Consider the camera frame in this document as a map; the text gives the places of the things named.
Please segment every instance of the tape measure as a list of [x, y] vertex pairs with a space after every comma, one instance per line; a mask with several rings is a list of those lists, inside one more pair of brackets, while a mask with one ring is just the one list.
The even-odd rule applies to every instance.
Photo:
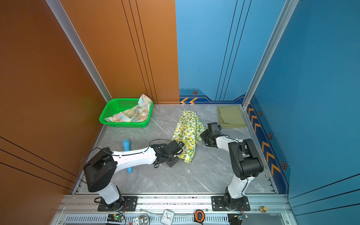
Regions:
[[196, 212], [194, 212], [194, 222], [198, 222], [200, 224], [202, 224], [205, 220], [205, 214], [202, 210], [197, 210]]

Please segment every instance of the orange wall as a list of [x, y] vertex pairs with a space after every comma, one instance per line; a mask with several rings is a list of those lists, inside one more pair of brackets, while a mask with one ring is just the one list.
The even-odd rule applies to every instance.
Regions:
[[179, 103], [175, 0], [61, 0], [113, 98]]
[[1, 1], [0, 21], [0, 136], [68, 171], [0, 138], [0, 224], [46, 225], [106, 102], [45, 0]]

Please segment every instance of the analog clock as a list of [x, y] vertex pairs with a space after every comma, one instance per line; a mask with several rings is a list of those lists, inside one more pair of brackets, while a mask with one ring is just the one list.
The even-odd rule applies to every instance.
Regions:
[[174, 213], [170, 212], [169, 210], [164, 210], [162, 217], [161, 217], [161, 223], [165, 225], [171, 225], [172, 221], [174, 220]]

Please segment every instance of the yellow lemon print cloth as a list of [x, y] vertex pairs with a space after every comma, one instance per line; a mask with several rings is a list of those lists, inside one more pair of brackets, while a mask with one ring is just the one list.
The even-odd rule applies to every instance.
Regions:
[[184, 110], [176, 126], [173, 140], [182, 141], [185, 146], [183, 152], [178, 155], [187, 163], [191, 163], [195, 153], [195, 146], [201, 140], [200, 134], [205, 130], [204, 125], [199, 120], [194, 111]]

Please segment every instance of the cloth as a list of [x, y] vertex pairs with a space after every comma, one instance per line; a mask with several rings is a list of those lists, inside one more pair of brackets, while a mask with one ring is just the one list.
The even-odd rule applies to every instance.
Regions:
[[217, 118], [224, 129], [246, 127], [246, 122], [238, 105], [217, 106]]
[[151, 99], [142, 94], [137, 106], [105, 118], [105, 120], [107, 122], [143, 122], [149, 117], [151, 103]]
[[182, 141], [185, 146], [183, 152], [178, 155], [185, 162], [191, 163], [195, 153], [196, 143], [201, 140], [200, 134], [205, 130], [204, 125], [199, 120], [194, 111], [184, 110], [176, 126], [173, 140]]

